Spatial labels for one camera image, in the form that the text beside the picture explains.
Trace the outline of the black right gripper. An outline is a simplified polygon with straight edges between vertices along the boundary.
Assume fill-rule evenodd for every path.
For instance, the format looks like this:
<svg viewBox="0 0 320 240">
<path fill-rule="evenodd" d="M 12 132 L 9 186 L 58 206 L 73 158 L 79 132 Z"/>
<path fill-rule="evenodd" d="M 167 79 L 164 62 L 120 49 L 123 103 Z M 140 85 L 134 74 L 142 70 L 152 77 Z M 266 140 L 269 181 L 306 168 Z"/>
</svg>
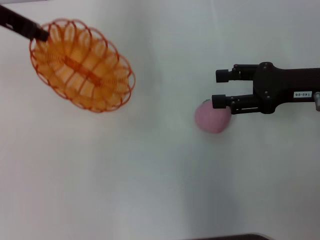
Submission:
<svg viewBox="0 0 320 240">
<path fill-rule="evenodd" d="M 232 115 L 272 114 L 281 104 L 311 103 L 320 91 L 319 68 L 280 69 L 271 62 L 235 64 L 231 71 L 216 70 L 215 76 L 217 83 L 253 80 L 254 95 L 212 95 L 212 107 L 229 108 Z"/>
</svg>

